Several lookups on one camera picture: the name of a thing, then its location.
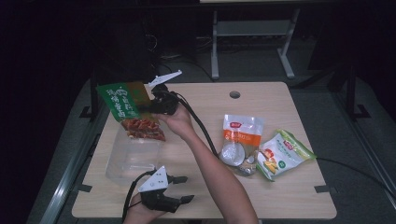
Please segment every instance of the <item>snack package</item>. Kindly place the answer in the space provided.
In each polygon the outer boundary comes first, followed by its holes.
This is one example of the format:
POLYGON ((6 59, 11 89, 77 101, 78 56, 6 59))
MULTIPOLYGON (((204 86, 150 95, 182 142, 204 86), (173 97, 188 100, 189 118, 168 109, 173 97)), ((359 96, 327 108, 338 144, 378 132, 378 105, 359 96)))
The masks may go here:
POLYGON ((151 101, 142 82, 108 84, 96 89, 130 138, 165 141, 159 121, 149 113, 151 101))
POLYGON ((269 180, 292 169, 303 161, 313 160, 317 156, 299 142, 293 134, 278 129, 274 138, 259 146, 257 169, 269 180))
POLYGON ((237 174, 253 175, 256 172, 263 127, 264 120, 261 118, 224 116, 224 145, 219 157, 227 165, 235 167, 237 174))

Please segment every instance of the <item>plastic box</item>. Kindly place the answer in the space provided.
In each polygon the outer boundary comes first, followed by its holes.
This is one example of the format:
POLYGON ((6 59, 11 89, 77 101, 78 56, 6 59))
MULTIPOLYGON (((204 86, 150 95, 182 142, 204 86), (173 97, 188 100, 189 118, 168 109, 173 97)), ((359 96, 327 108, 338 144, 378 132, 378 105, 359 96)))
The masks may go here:
POLYGON ((131 139, 120 126, 106 167, 106 176, 120 185, 131 185, 139 175, 157 168, 161 141, 131 139))

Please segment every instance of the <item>grommet hole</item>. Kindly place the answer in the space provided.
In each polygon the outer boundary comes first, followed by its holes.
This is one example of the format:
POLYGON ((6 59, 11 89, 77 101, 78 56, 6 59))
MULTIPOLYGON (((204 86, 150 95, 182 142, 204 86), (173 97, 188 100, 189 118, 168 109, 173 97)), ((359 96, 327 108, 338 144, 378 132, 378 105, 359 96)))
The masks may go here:
POLYGON ((233 99, 238 99, 241 97, 241 93, 239 93, 239 91, 230 91, 230 97, 233 99))

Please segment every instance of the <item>human arm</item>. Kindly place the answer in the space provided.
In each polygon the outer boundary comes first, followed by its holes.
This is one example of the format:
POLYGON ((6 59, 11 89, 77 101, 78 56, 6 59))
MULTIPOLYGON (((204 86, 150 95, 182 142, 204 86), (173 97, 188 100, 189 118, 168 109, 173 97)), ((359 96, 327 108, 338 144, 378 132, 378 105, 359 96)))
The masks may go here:
POLYGON ((226 222, 258 223, 250 199, 235 175, 216 158, 192 127, 189 111, 179 105, 172 116, 156 115, 190 147, 207 188, 226 222))

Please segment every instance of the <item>white shelf leg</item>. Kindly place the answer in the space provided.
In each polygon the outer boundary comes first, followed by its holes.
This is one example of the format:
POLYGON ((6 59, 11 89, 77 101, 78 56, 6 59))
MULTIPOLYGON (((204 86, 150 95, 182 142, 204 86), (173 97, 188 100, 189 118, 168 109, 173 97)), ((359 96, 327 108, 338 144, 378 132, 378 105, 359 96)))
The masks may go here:
POLYGON ((294 9, 293 16, 292 16, 290 24, 289 24, 288 32, 286 33, 285 44, 283 45, 283 47, 281 49, 277 49, 279 59, 282 62, 283 68, 285 69, 286 76, 290 79, 294 78, 294 73, 293 73, 293 70, 291 69, 288 57, 286 56, 286 53, 288 52, 289 44, 290 44, 291 38, 294 33, 294 28, 296 26, 299 13, 300 13, 299 8, 294 9))
POLYGON ((218 65, 218 12, 215 11, 213 14, 213 48, 211 55, 212 63, 212 78, 219 79, 219 65, 218 65))

